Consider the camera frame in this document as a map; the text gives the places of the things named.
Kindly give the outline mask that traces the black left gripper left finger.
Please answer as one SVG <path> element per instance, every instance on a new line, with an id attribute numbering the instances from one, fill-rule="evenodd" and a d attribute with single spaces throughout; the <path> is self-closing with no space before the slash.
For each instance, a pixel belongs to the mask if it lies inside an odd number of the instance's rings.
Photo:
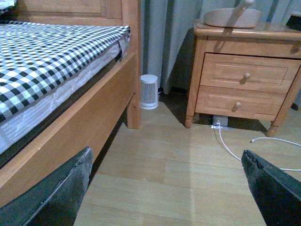
<path id="1" fill-rule="evenodd" d="M 87 191 L 93 150 L 85 147 L 0 209 L 2 226 L 72 226 Z"/>

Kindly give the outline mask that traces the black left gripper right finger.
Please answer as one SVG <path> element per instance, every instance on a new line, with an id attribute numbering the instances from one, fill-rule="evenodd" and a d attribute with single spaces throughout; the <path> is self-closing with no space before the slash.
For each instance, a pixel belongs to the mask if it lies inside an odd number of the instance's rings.
<path id="1" fill-rule="evenodd" d="M 241 162 L 266 225 L 299 226 L 301 182 L 250 150 L 244 150 Z"/>

